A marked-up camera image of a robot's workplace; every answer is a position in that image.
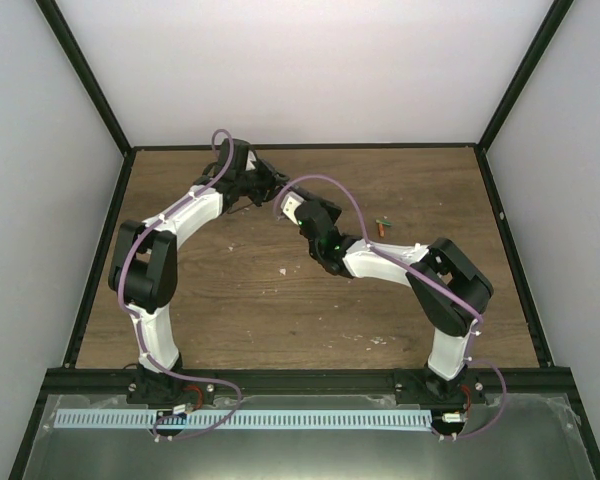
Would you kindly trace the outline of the black remote control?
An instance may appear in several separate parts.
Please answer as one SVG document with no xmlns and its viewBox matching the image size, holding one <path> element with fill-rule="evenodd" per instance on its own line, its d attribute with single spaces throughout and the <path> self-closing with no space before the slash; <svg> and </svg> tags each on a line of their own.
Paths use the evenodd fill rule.
<svg viewBox="0 0 600 480">
<path fill-rule="evenodd" d="M 321 196 L 302 188 L 298 184 L 287 183 L 284 187 L 284 192 L 285 193 L 293 192 L 294 194 L 298 195 L 304 201 L 312 201 L 312 200 L 323 201 L 323 198 Z"/>
</svg>

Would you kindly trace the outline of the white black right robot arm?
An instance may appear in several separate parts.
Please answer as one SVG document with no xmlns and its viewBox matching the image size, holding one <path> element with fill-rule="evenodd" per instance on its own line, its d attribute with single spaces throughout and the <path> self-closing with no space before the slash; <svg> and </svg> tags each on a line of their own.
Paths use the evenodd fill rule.
<svg viewBox="0 0 600 480">
<path fill-rule="evenodd" d="M 336 226 L 341 209 L 320 197 L 292 191 L 285 195 L 281 210 L 299 227 L 308 240 L 310 257 L 327 273 L 412 289 L 434 327 L 425 393 L 438 403 L 451 400 L 460 390 L 458 376 L 468 360 L 478 317 L 494 294 L 486 276 L 447 238 L 407 247 L 343 234 Z"/>
</svg>

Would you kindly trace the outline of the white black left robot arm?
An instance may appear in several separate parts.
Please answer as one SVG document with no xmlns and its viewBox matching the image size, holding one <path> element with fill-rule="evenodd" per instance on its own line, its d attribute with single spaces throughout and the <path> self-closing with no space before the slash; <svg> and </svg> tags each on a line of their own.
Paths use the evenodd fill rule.
<svg viewBox="0 0 600 480">
<path fill-rule="evenodd" d="M 160 213 L 127 220 L 118 231 L 108 285 L 133 323 L 139 364 L 155 372 L 150 393 L 161 403 L 176 402 L 184 392 L 170 320 L 170 302 L 178 284 L 178 250 L 207 223 L 226 214 L 245 197 L 260 206 L 274 199 L 289 177 L 261 159 L 249 142 L 228 131 L 212 148 L 207 165 L 186 193 Z"/>
</svg>

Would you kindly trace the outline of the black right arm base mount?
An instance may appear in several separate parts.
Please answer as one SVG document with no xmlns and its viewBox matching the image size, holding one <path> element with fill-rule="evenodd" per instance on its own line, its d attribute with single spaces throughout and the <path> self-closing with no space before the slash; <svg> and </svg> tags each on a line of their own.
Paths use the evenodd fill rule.
<svg viewBox="0 0 600 480">
<path fill-rule="evenodd" d="M 404 369 L 394 372 L 394 390 L 396 395 L 407 403 L 459 404 L 470 399 L 483 403 L 484 392 L 477 390 L 478 377 L 467 367 L 452 380 L 444 380 L 428 367 Z"/>
</svg>

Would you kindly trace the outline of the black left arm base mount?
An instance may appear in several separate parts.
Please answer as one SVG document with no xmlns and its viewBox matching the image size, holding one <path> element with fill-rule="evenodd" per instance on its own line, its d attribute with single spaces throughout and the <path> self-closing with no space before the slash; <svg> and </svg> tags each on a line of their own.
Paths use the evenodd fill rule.
<svg viewBox="0 0 600 480">
<path fill-rule="evenodd" d="M 191 403 L 196 407 L 210 404 L 214 400 L 214 386 L 207 388 L 205 383 L 188 382 L 164 373 L 156 373 L 135 364 L 127 401 L 131 404 L 176 405 Z"/>
</svg>

